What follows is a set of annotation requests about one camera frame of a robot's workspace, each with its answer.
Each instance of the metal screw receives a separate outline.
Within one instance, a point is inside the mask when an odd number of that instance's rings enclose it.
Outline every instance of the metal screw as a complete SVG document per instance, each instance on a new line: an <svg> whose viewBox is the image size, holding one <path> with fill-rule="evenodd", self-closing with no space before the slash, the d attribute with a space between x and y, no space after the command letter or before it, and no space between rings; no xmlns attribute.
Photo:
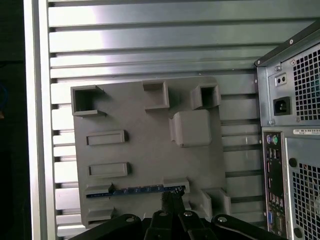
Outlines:
<svg viewBox="0 0 320 240"><path fill-rule="evenodd" d="M186 211L183 215L185 215L186 217L191 217L192 216L192 212Z"/></svg>
<svg viewBox="0 0 320 240"><path fill-rule="evenodd" d="M274 70L275 70L276 72L281 71L281 66L280 66L280 65L279 65L279 66L276 66L276 67L274 68Z"/></svg>
<svg viewBox="0 0 320 240"><path fill-rule="evenodd" d="M135 220L134 217L129 217L129 218L126 219L126 221L127 221L128 223L132 223L134 220Z"/></svg>
<svg viewBox="0 0 320 240"><path fill-rule="evenodd" d="M220 223L225 223L227 221L227 219L224 216L221 216L221 217L218 218L218 221Z"/></svg>
<svg viewBox="0 0 320 240"><path fill-rule="evenodd" d="M167 216L167 215L168 215L168 213L166 213L165 211L160 212L160 214L159 214L159 216L161 216L161 217L165 217L165 216Z"/></svg>

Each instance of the dark background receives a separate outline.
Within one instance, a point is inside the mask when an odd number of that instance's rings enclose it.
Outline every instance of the dark background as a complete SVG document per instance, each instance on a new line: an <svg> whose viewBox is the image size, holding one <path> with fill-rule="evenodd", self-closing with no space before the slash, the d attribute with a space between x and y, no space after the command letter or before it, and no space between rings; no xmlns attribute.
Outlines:
<svg viewBox="0 0 320 240"><path fill-rule="evenodd" d="M31 239L23 0L0 1L0 239Z"/></svg>

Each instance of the blue circuit board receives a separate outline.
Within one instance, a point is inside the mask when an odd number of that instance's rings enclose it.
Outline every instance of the blue circuit board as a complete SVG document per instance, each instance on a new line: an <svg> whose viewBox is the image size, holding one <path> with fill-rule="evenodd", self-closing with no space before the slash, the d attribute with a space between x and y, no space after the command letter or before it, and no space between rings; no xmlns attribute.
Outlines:
<svg viewBox="0 0 320 240"><path fill-rule="evenodd" d="M100 192L94 194L87 194L88 199L91 198L100 198L100 197L112 197L112 196L125 196L133 194L151 194L151 193L164 193L164 192L173 192L177 188L183 188L184 186L171 186L164 187L163 185L151 185L151 186L137 186L137 187L128 187L122 189L113 189L109 192Z"/></svg>

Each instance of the label sticker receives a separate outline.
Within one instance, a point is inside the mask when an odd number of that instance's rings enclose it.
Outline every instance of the label sticker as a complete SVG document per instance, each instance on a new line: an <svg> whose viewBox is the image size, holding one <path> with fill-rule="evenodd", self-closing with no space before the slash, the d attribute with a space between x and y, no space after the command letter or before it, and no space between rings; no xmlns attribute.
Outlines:
<svg viewBox="0 0 320 240"><path fill-rule="evenodd" d="M320 135L320 129L294 129L295 135Z"/></svg>

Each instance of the ventilation grille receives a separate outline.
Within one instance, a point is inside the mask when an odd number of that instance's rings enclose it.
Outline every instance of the ventilation grille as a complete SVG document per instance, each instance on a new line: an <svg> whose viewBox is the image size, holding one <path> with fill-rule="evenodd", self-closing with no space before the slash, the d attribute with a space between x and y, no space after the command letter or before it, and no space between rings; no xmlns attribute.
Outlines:
<svg viewBox="0 0 320 240"><path fill-rule="evenodd" d="M296 115L320 120L320 50L296 60L293 67Z"/></svg>
<svg viewBox="0 0 320 240"><path fill-rule="evenodd" d="M296 224L305 240L320 239L320 167L299 164L293 176L293 198Z"/></svg>

